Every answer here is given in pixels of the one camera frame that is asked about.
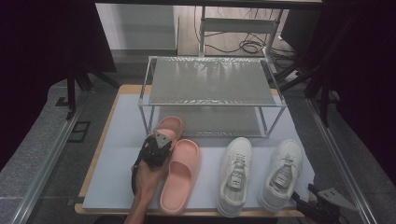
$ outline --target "shoe tongue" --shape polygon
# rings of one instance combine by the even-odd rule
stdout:
[[[289,187],[292,179],[291,166],[293,164],[293,157],[287,155],[285,164],[279,168],[272,179],[272,183],[277,190],[286,190]]]
[[[245,174],[245,164],[237,161],[235,163],[235,167],[233,168],[233,172],[230,175],[230,178],[227,182],[227,185],[234,189],[241,189],[244,187],[244,174]]]

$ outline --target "slide sandal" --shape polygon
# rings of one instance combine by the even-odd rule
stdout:
[[[177,142],[169,162],[169,174],[160,198],[161,209],[169,215],[183,212],[201,166],[201,152],[188,139]]]
[[[178,139],[183,134],[183,121],[177,117],[162,119],[140,149],[132,170],[132,191],[136,194],[135,179],[139,162],[145,161],[150,167],[161,167],[171,155]]]

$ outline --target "white sneaker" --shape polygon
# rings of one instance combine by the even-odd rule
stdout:
[[[237,217],[245,204],[250,161],[251,144],[243,137],[234,139],[223,154],[217,208],[225,217]]]
[[[271,158],[271,166],[259,192],[259,204],[277,212],[288,202],[303,167],[303,149],[294,140],[279,144]]]

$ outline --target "black cable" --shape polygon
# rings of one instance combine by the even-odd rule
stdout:
[[[221,13],[220,13],[220,11],[219,11],[219,7],[218,7],[218,13],[220,14],[220,16],[222,17],[222,15],[221,15]]]
[[[258,15],[258,13],[259,13],[259,10],[260,10],[260,9],[257,8],[256,14],[255,14],[255,16],[254,16],[254,19],[257,18],[257,15]],[[271,17],[272,17],[273,11],[274,11],[274,10],[271,9],[270,19],[271,19]],[[200,40],[200,38],[198,37],[197,29],[196,29],[196,7],[194,7],[194,32],[195,32],[195,37],[197,38],[198,42],[200,43],[201,40]],[[211,35],[205,35],[205,37],[213,36],[213,35],[221,35],[221,34],[225,34],[225,33],[226,33],[226,32],[218,32],[218,33],[214,33],[214,34],[211,34]],[[253,40],[251,40],[251,38],[248,40],[248,37],[249,37],[250,35],[252,35],[251,38],[256,37],[260,42],[258,42],[258,41],[253,41]],[[205,45],[205,46],[206,46],[206,47],[210,47],[210,48],[212,48],[212,49],[216,49],[216,50],[218,50],[218,51],[220,51],[220,52],[223,52],[223,53],[233,53],[233,52],[236,52],[236,51],[242,49],[242,50],[243,50],[244,52],[246,52],[246,53],[249,53],[249,54],[256,54],[256,53],[262,51],[262,49],[266,46],[266,38],[267,38],[267,34],[265,35],[265,40],[262,41],[258,36],[254,35],[254,34],[252,34],[252,33],[247,33],[247,36],[245,37],[245,39],[239,43],[239,48],[238,48],[238,49],[232,49],[232,50],[218,49],[218,48],[216,48],[216,47],[214,47],[214,46],[211,46],[211,45]],[[271,49],[273,49],[273,50],[278,50],[278,51],[283,51],[283,52],[294,52],[294,51],[283,50],[283,49],[274,49],[274,48],[271,48]],[[279,65],[279,64],[277,63],[277,60],[291,60],[291,61],[293,61],[293,59],[294,59],[293,56],[282,55],[282,54],[276,53],[275,51],[272,51],[272,50],[271,50],[271,54],[274,55],[274,56],[276,56],[276,57],[280,57],[280,58],[281,58],[281,59],[276,59],[276,65],[278,65],[280,68],[287,68],[287,67],[284,67],[284,66]]]

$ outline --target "shelf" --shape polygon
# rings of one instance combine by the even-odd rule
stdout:
[[[265,70],[259,58],[150,57],[151,93],[143,94],[145,81],[138,104],[146,131],[178,116],[185,136],[269,137],[287,105],[278,90],[272,94],[267,78],[275,79]]]

